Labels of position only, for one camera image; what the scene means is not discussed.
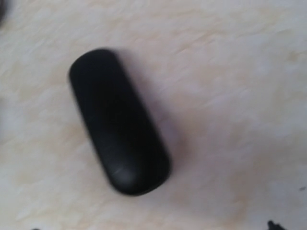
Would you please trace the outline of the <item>black glasses case beige lining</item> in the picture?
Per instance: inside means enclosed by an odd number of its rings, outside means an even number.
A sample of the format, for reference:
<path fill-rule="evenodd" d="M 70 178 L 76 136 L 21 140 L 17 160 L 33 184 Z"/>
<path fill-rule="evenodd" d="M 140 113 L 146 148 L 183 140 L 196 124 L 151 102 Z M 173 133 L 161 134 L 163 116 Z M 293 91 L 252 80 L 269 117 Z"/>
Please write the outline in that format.
<path fill-rule="evenodd" d="M 169 177 L 171 159 L 116 52 L 89 51 L 69 70 L 74 98 L 109 183 L 129 196 Z"/>

